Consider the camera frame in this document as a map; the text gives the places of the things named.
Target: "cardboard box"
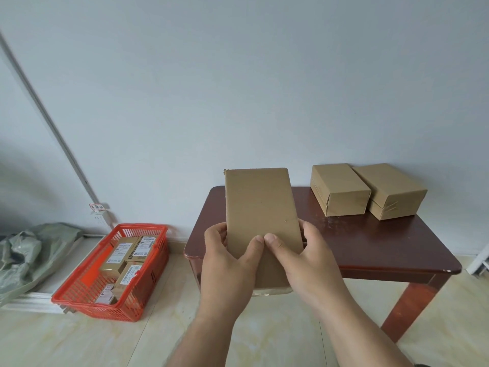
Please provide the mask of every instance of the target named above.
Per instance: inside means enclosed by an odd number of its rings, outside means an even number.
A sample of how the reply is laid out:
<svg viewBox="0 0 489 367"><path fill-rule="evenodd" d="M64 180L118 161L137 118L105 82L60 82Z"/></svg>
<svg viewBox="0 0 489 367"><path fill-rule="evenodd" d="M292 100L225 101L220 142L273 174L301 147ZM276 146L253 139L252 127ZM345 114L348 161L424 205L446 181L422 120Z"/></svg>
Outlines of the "cardboard box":
<svg viewBox="0 0 489 367"><path fill-rule="evenodd" d="M296 253L303 250L289 172L285 168L225 170L227 248L241 257L256 235L273 233ZM289 287L284 268L265 248L255 289Z"/></svg>
<svg viewBox="0 0 489 367"><path fill-rule="evenodd" d="M353 170L372 190L368 209L379 220L415 215L428 191L387 163Z"/></svg>
<svg viewBox="0 0 489 367"><path fill-rule="evenodd" d="M138 263L144 263L148 258L150 252L155 246L158 236L144 235L138 238L136 246L132 249L131 254L128 256L127 261L136 261Z"/></svg>
<svg viewBox="0 0 489 367"><path fill-rule="evenodd" d="M141 269L142 266L143 263L136 263L131 261L127 263L124 271L119 276L119 279L114 284L114 287L112 289L112 293L117 298L117 300L119 300L119 298L122 296L122 293L131 283L131 280L134 278L134 276Z"/></svg>
<svg viewBox="0 0 489 367"><path fill-rule="evenodd" d="M114 285L113 284L108 284L107 286L104 287L98 298L95 300L95 304L107 304L107 305L113 305L117 302L117 299L115 298L114 294L112 293Z"/></svg>
<svg viewBox="0 0 489 367"><path fill-rule="evenodd" d="M138 239L139 237L122 237L117 242L107 260L100 266L99 270L104 277L115 279L120 276Z"/></svg>
<svg viewBox="0 0 489 367"><path fill-rule="evenodd" d="M347 163L314 165L310 187L325 216L365 213L370 188Z"/></svg>

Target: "left hand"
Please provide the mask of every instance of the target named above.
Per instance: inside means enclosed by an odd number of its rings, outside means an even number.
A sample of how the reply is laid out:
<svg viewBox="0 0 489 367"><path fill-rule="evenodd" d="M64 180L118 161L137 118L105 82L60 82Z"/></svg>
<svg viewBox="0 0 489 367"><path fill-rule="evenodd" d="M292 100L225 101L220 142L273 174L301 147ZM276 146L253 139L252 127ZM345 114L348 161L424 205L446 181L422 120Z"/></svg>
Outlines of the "left hand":
<svg viewBox="0 0 489 367"><path fill-rule="evenodd" d="M225 222L205 231L200 305L196 316L234 324L253 294L264 239L262 236L253 238L243 256L235 259L224 246L226 234Z"/></svg>

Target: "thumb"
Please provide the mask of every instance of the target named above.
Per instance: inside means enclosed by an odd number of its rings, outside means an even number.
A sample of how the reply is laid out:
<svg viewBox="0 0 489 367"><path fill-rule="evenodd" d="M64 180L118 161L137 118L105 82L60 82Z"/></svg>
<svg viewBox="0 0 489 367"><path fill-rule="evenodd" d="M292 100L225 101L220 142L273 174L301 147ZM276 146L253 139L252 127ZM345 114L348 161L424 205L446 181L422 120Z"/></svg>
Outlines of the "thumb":
<svg viewBox="0 0 489 367"><path fill-rule="evenodd" d="M264 247L265 245L263 237L256 236L248 244L246 252L238 259L238 261L250 266L253 271L256 271L258 264L260 263L260 259L262 258Z"/></svg>
<svg viewBox="0 0 489 367"><path fill-rule="evenodd" d="M284 242L273 233L265 234L265 243L284 269L287 269L292 261L298 258L298 255L285 246Z"/></svg>

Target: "forearm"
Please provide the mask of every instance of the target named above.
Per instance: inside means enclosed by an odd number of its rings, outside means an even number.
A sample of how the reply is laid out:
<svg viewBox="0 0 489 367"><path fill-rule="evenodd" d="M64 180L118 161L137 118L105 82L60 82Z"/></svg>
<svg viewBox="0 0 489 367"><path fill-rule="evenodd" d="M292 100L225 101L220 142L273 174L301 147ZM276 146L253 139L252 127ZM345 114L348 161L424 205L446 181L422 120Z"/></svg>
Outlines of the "forearm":
<svg viewBox="0 0 489 367"><path fill-rule="evenodd" d="M168 361L168 367L224 366L234 322L197 314Z"/></svg>
<svg viewBox="0 0 489 367"><path fill-rule="evenodd" d="M320 318L342 367L412 367L351 296L322 310Z"/></svg>

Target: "right hand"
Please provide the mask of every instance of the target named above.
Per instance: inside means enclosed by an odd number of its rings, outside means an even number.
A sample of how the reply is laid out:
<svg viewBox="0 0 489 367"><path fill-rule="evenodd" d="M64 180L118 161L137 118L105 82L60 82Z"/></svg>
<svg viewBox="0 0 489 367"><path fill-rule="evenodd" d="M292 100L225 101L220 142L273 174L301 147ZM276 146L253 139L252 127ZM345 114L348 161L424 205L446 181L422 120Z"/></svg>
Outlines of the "right hand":
<svg viewBox="0 0 489 367"><path fill-rule="evenodd" d="M350 301L351 295L319 230L301 219L299 225L307 240L302 253L294 253L272 233L265 235L265 243L284 267L292 289L319 315L328 304Z"/></svg>

